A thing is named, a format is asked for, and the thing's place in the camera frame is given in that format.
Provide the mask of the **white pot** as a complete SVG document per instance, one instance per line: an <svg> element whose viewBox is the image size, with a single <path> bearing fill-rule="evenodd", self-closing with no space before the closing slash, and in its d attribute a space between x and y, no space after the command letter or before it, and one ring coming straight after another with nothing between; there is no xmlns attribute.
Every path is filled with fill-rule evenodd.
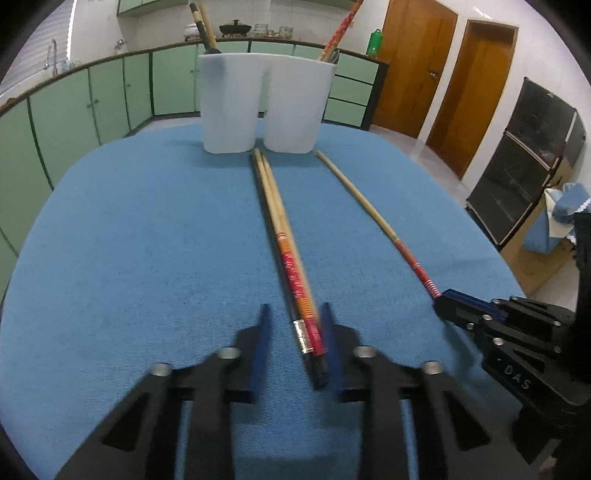
<svg viewBox="0 0 591 480"><path fill-rule="evenodd" d="M200 34L199 34L199 30L197 28L197 25L195 25L195 24L186 25L183 30L183 37L184 37L185 41L199 40Z"/></svg>

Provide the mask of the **black plastic spoon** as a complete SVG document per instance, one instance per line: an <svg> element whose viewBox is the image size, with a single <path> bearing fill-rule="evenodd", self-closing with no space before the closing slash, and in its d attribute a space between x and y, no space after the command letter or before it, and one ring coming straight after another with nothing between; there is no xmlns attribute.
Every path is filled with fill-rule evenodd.
<svg viewBox="0 0 591 480"><path fill-rule="evenodd" d="M219 54L219 53L221 53L221 51L219 51L218 48L216 50L207 50L206 49L204 40L202 39L202 35L204 35L204 26L200 22L199 13L197 11L197 3L189 2L188 3L188 7L190 8L190 12L191 12L191 16L193 18L193 21L194 21L195 25L197 25L197 28L199 30L200 39L201 39L202 44L204 44L205 53L206 54Z"/></svg>

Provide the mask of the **blue white cloth pile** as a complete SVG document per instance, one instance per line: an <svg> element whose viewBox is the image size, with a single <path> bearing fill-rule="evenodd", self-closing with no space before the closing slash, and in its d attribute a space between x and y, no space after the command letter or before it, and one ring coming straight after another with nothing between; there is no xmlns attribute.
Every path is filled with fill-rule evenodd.
<svg viewBox="0 0 591 480"><path fill-rule="evenodd" d="M568 182L546 188L542 212L527 232L523 247L530 252L550 254L564 239L576 244L574 215L590 212L590 194L580 183Z"/></svg>

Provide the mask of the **window blind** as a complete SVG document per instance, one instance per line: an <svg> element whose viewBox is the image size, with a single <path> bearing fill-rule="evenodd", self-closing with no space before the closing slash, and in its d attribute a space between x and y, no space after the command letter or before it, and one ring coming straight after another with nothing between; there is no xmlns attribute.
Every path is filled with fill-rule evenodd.
<svg viewBox="0 0 591 480"><path fill-rule="evenodd" d="M34 30L1 82L4 93L33 76L48 72L45 69L48 45L52 39L57 41L57 67L70 56L70 24L76 2L62 1L61 4Z"/></svg>

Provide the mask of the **green lower kitchen cabinets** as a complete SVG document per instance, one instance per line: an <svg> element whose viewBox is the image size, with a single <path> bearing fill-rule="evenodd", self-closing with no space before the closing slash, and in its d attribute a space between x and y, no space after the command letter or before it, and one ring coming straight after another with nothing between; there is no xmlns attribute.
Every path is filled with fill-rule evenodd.
<svg viewBox="0 0 591 480"><path fill-rule="evenodd" d="M322 52L318 44L269 39L226 39L218 47L311 60ZM202 56L193 41L98 60L1 107L1 297L35 219L73 164L154 119L200 115ZM348 50L337 65L322 121L369 130L389 67Z"/></svg>

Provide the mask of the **left wooden door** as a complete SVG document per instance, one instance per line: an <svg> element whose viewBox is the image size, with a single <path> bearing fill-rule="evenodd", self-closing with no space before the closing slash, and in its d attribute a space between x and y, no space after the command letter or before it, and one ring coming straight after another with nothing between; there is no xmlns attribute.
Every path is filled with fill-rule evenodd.
<svg viewBox="0 0 591 480"><path fill-rule="evenodd" d="M458 15L434 0L394 0L378 59L388 71L373 123L416 138L439 86Z"/></svg>

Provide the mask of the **green upper kitchen cabinets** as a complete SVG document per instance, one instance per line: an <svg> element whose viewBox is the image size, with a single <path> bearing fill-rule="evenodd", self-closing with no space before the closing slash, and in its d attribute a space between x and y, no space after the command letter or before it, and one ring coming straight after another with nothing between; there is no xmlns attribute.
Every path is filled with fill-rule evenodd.
<svg viewBox="0 0 591 480"><path fill-rule="evenodd" d="M118 17L137 17L155 11L186 6L188 0L119 0L117 5Z"/></svg>

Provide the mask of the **wooden door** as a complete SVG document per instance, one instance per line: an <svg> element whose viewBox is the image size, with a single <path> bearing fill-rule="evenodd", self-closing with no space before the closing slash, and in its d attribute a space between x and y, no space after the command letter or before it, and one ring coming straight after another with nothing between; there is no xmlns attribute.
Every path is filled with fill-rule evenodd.
<svg viewBox="0 0 591 480"><path fill-rule="evenodd" d="M427 145L461 178L489 128L512 66L518 28L467 22L460 52Z"/></svg>
<svg viewBox="0 0 591 480"><path fill-rule="evenodd" d="M378 59L388 71L373 123L416 138L439 86L458 15L434 0L394 0Z"/></svg>

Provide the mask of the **black chopstick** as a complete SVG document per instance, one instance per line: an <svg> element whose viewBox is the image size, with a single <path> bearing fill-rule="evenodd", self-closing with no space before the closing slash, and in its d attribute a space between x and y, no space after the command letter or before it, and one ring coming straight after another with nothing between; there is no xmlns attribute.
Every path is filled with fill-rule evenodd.
<svg viewBox="0 0 591 480"><path fill-rule="evenodd" d="M271 224L270 209L266 204L266 196L263 193L263 183L260 179L259 172L256 169L256 162L254 162L253 154L250 153L250 165L252 165L252 174L254 183L256 183L257 193L259 194L260 208L262 208L264 221L266 222L266 230L270 237L270 248L273 251L274 262L276 263L277 274L280 277L281 288L283 288L283 297L286 301L287 311L290 313L290 323L293 325L294 338L297 340L298 350L301 352L301 358L303 359L304 369L308 374L308 378L311 381L312 388L315 391L322 390L325 387L327 379L325 378L325 362L324 357L315 357L313 354L308 353L305 350L304 343L307 340L304 339L304 323L301 322L298 317L297 307L294 303L294 298L290 294L290 287L287 283L287 273L284 272L283 264L281 264L280 250L276 244L276 236L273 232L273 224Z"/></svg>

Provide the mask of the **chrome sink faucet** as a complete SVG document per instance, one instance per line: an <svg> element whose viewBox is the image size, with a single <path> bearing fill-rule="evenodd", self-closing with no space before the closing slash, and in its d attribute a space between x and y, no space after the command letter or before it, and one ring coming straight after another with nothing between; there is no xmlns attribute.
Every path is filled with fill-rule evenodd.
<svg viewBox="0 0 591 480"><path fill-rule="evenodd" d="M57 41L55 39L52 39L48 45L47 57L46 57L46 62L45 62L45 69L51 70L52 77L55 77L58 75L57 53L58 53Z"/></svg>

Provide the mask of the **white double utensil holder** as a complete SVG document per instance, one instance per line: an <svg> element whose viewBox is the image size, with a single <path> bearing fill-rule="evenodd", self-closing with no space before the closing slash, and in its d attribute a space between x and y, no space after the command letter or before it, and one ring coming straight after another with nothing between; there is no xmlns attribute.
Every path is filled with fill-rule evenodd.
<svg viewBox="0 0 591 480"><path fill-rule="evenodd" d="M217 53L198 67L201 140L211 154L308 154L320 135L334 63L290 55Z"/></svg>

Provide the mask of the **black pan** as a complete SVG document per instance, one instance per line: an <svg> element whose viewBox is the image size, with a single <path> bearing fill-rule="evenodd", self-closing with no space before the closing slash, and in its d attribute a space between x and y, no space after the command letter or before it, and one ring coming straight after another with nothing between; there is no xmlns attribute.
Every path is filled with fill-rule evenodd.
<svg viewBox="0 0 591 480"><path fill-rule="evenodd" d="M238 19L233 20L231 23L222 24L219 26L219 31L221 31L221 35L224 37L246 37L251 29L252 26L242 23Z"/></svg>

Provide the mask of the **green kitchen cabinets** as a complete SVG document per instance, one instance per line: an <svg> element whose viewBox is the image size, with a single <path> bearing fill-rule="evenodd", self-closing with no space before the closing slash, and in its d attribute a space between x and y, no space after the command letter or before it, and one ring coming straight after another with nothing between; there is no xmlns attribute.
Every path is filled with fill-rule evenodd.
<svg viewBox="0 0 591 480"><path fill-rule="evenodd" d="M322 52L318 44L269 39L226 39L218 47L311 60ZM154 119L200 115L202 56L193 41L98 60L1 107L1 297L35 219L73 164ZM337 65L322 121L369 130L389 67L348 50Z"/></svg>
<svg viewBox="0 0 591 480"><path fill-rule="evenodd" d="M137 17L155 11L186 6L188 0L119 0L117 5L118 17Z"/></svg>

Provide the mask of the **green bottle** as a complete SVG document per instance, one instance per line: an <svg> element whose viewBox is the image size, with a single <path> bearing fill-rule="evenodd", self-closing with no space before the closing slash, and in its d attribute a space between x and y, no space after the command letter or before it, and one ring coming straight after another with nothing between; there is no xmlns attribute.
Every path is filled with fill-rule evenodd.
<svg viewBox="0 0 591 480"><path fill-rule="evenodd" d="M367 45L366 55L370 58L377 58L379 55L383 42L383 32L381 29L376 29L370 33L369 42Z"/></svg>

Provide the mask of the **right wooden door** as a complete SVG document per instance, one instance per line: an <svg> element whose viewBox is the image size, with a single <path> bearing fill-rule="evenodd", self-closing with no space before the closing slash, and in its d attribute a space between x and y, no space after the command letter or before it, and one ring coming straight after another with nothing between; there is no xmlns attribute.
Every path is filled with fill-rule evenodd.
<svg viewBox="0 0 591 480"><path fill-rule="evenodd" d="M461 178L489 128L512 66L518 28L467 22L460 52L427 145Z"/></svg>

